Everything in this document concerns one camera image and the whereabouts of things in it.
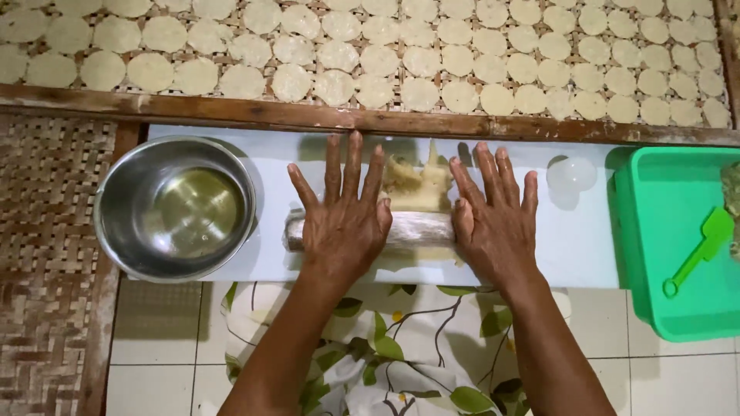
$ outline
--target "woven bamboo mat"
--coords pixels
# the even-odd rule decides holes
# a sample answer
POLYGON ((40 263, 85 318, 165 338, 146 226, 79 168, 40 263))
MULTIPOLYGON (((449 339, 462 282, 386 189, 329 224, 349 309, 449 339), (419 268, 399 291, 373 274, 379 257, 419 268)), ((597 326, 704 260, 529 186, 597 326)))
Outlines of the woven bamboo mat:
POLYGON ((0 415, 99 415, 118 271, 92 225, 116 124, 0 115, 0 415))

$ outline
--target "left hand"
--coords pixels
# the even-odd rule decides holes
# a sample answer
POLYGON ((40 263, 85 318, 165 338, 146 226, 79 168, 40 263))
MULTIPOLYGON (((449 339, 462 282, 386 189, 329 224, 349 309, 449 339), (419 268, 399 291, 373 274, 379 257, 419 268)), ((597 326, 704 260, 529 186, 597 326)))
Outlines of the left hand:
POLYGON ((288 173, 306 208, 303 268, 312 268, 306 275, 319 275, 322 284, 338 285, 346 291, 370 270, 386 245, 393 217, 390 200, 377 200, 383 179, 383 148, 379 144, 375 148, 358 198, 363 137, 357 131, 349 137, 344 186, 339 142, 339 135, 330 135, 327 141, 323 202, 318 201, 298 166, 289 164, 288 173))

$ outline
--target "green spatula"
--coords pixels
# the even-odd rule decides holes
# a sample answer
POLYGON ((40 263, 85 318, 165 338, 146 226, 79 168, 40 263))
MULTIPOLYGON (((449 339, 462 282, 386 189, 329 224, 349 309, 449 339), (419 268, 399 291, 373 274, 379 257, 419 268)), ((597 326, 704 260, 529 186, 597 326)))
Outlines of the green spatula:
POLYGON ((702 225, 704 240, 694 249, 679 271, 663 282, 663 293, 672 299, 679 294, 679 287, 702 260, 710 261, 717 255, 719 247, 732 238, 735 221, 724 208, 716 207, 702 225))

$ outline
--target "forearm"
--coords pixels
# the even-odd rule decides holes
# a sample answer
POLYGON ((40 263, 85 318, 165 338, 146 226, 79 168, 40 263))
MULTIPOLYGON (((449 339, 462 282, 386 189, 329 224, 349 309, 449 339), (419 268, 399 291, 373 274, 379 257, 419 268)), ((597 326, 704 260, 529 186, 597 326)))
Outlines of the forearm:
POLYGON ((614 415, 591 365, 539 272, 504 290, 514 316, 517 359, 535 416, 614 415))
POLYGON ((320 271, 305 269, 285 304, 246 362, 218 413, 297 415, 311 356, 342 293, 315 284, 320 271))

